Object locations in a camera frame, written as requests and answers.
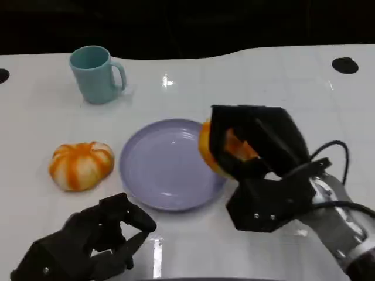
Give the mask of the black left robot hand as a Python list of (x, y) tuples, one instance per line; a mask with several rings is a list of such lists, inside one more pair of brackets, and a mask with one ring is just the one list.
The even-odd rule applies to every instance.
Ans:
[(156, 222), (125, 193), (72, 214), (61, 230), (35, 241), (11, 280), (107, 280), (134, 267)]

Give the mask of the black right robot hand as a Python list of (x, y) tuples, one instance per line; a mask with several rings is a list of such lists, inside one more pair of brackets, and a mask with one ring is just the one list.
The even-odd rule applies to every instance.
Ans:
[[(226, 133), (234, 131), (257, 156), (240, 160), (225, 149)], [(310, 178), (316, 172), (306, 142), (281, 107), (212, 106), (209, 149), (238, 187), (226, 207), (237, 230), (273, 232), (312, 203)]]

